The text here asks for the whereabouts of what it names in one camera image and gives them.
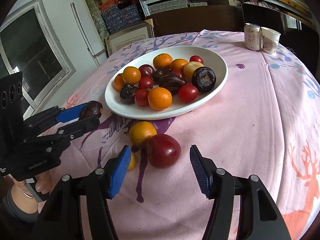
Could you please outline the left hand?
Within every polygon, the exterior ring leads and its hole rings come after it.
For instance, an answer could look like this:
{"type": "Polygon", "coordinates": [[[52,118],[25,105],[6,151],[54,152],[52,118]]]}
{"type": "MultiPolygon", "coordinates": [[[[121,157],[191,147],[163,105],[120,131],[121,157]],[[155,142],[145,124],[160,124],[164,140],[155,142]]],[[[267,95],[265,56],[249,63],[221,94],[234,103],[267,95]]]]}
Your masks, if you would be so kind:
{"type": "MultiPolygon", "coordinates": [[[[11,196],[16,206],[27,214],[36,213],[39,209],[39,202],[27,189],[25,181],[17,181],[12,176],[10,178],[14,183],[11,188],[11,196]]],[[[51,191],[51,188],[52,178],[49,171],[39,174],[35,185],[36,192],[47,194],[51,191]]]]}

